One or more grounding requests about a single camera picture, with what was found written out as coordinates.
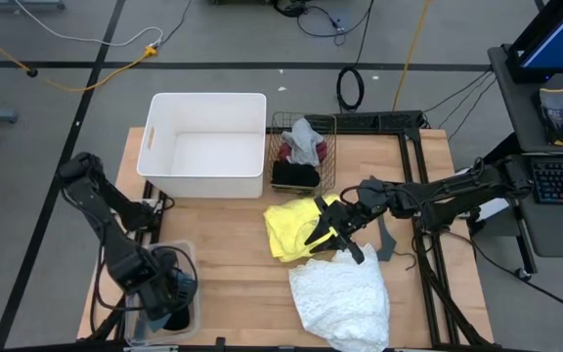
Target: yellow cloth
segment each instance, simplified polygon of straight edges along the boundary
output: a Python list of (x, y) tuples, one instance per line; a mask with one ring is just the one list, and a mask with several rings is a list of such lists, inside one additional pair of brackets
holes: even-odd
[[(327, 204), (340, 200), (338, 195), (323, 196)], [(301, 257), (310, 257), (310, 250), (325, 242), (332, 235), (329, 233), (310, 245), (303, 244), (312, 235), (319, 223), (321, 212), (313, 198), (291, 200), (284, 205), (269, 206), (264, 212), (266, 232), (273, 257), (282, 262), (289, 262)]]

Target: wooden table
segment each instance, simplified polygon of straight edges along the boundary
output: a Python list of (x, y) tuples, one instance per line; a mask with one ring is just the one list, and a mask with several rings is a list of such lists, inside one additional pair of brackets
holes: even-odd
[[(422, 130), (422, 147), (430, 180), (454, 173), (446, 134), (442, 130)], [(116, 187), (131, 199), (143, 194), (145, 180), (136, 172), (143, 128), (129, 131)], [(413, 147), (409, 144), (414, 177)], [(404, 181), (401, 152), (396, 137), (340, 135), (337, 138), (336, 187), (359, 184), (374, 175), (388, 181)], [(228, 345), (327, 346), (306, 331), (294, 307), (288, 283), (288, 269), (305, 260), (281, 264), (271, 256), (262, 213), (267, 206), (282, 204), (292, 195), (275, 193), (265, 185), (259, 199), (176, 199), (165, 212), (161, 242), (189, 240), (195, 245), (200, 279), (201, 330), (180, 344), (213, 345), (217, 336)], [(397, 240), (399, 252), (411, 252), (411, 221), (386, 215), (390, 234)], [(465, 224), (456, 221), (452, 230), (467, 236)], [(376, 221), (354, 236), (358, 244), (372, 243), (380, 248)], [(471, 246), (453, 237), (442, 236), (442, 246), (451, 293), (463, 314), (488, 340), (492, 332)], [(390, 297), (390, 345), (394, 347), (430, 347), (426, 311), (417, 268), (407, 256), (393, 256), (380, 267)], [(115, 303), (121, 291), (104, 274), (102, 296)], [(78, 337), (90, 333), (89, 290)], [(437, 315), (441, 339), (448, 341), (444, 311), (440, 301)], [(97, 309), (97, 324), (108, 311)]]

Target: wire basket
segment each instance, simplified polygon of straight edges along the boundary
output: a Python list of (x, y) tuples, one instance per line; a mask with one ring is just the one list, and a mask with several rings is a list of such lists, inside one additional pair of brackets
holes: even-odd
[[(323, 136), (327, 146), (325, 158), (320, 162), (319, 166), (316, 166), (316, 170), (321, 177), (321, 182), (316, 187), (273, 184), (273, 164), (275, 161), (279, 160), (280, 148), (285, 143), (282, 132), (291, 132), (292, 125), (297, 120), (304, 117), (310, 123), (312, 129)], [(269, 134), (266, 168), (268, 182), (276, 191), (299, 195), (321, 196), (328, 190), (331, 190), (336, 184), (336, 117), (331, 114), (276, 112), (273, 115)]]

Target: yellow cable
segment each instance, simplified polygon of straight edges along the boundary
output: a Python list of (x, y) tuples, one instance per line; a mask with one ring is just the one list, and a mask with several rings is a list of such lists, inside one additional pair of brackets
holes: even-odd
[[(0, 53), (5, 56), (6, 58), (8, 58), (8, 60), (10, 60), (11, 62), (15, 63), (18, 67), (22, 68), (24, 71), (26, 72), (30, 72), (31, 68), (29, 68), (28, 66), (24, 65), (22, 62), (20, 62), (19, 60), (15, 59), (12, 55), (8, 54), (7, 51), (5, 51), (2, 47), (0, 47)], [(136, 59), (134, 62), (132, 62), (131, 64), (127, 65), (127, 66), (123, 66), (119, 69), (117, 69), (116, 71), (114, 71), (113, 73), (109, 74), (106, 78), (102, 79), (100, 82), (93, 84), (92, 86), (89, 87), (85, 87), (85, 88), (70, 88), (70, 87), (66, 87), (63, 86), (60, 83), (54, 82), (53, 80), (49, 79), (49, 78), (43, 78), (43, 77), (39, 77), (39, 79), (51, 86), (54, 86), (58, 89), (62, 89), (66, 92), (85, 92), (85, 91), (89, 91), (89, 90), (93, 90), (97, 87), (100, 87), (106, 83), (108, 83), (108, 81), (110, 81), (111, 79), (113, 79), (116, 75), (118, 75), (119, 73), (121, 73), (122, 71), (131, 68), (135, 65), (137, 65), (139, 62), (141, 62), (142, 60), (151, 57), (151, 56), (155, 56), (157, 55), (157, 50), (155, 48), (152, 48), (150, 46), (145, 48), (145, 54), (143, 54), (140, 58)]]
[(410, 45), (410, 51), (408, 52), (408, 58), (406, 59), (406, 65), (403, 67), (403, 74), (401, 74), (401, 80), (399, 81), (399, 87), (397, 87), (397, 93), (395, 94), (395, 101), (392, 103), (392, 111), (397, 110), (397, 101), (399, 100), (399, 93), (403, 87), (403, 82), (406, 80), (406, 75), (408, 74), (408, 66), (411, 62), (411, 56), (414, 53), (414, 47), (416, 46), (416, 40), (418, 39), (418, 34), (422, 30), (422, 26), (425, 23), (425, 17), (427, 16), (427, 10), (429, 10), (429, 4), (431, 0), (425, 1), (425, 7), (422, 9), (422, 16), (420, 17), (420, 22), (418, 22), (418, 27), (416, 28), (416, 33), (414, 34), (414, 39)]

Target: white cable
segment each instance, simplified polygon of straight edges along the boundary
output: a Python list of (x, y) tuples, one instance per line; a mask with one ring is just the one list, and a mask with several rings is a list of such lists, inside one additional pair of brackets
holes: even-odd
[(55, 36), (62, 38), (62, 39), (76, 40), (76, 41), (81, 41), (81, 42), (93, 42), (93, 43), (99, 43), (99, 44), (114, 46), (114, 47), (121, 47), (121, 46), (129, 45), (131, 42), (138, 39), (139, 36), (145, 34), (146, 32), (148, 32), (150, 30), (157, 30), (160, 33), (160, 35), (152, 44), (150, 44), (150, 46), (155, 47), (155, 46), (159, 45), (159, 43), (162, 41), (162, 37), (164, 36), (164, 32), (162, 31), (162, 29), (160, 29), (158, 27), (147, 27), (147, 28), (141, 30), (138, 34), (134, 35), (134, 37), (132, 37), (130, 40), (128, 40), (124, 43), (119, 43), (119, 44), (107, 43), (107, 42), (105, 42), (101, 39), (77, 38), (77, 37), (62, 35), (62, 34), (57, 33), (55, 30), (51, 29), (50, 27), (48, 27), (45, 23), (41, 22), (39, 19), (37, 19), (28, 9), (25, 8), (25, 6), (21, 3), (20, 0), (15, 0), (15, 2), (17, 3), (17, 5), (19, 5), (21, 10), (23, 10), (28, 16), (30, 16), (33, 20), (35, 20), (36, 23), (40, 24), (47, 31), (49, 31), (50, 33), (52, 33)]

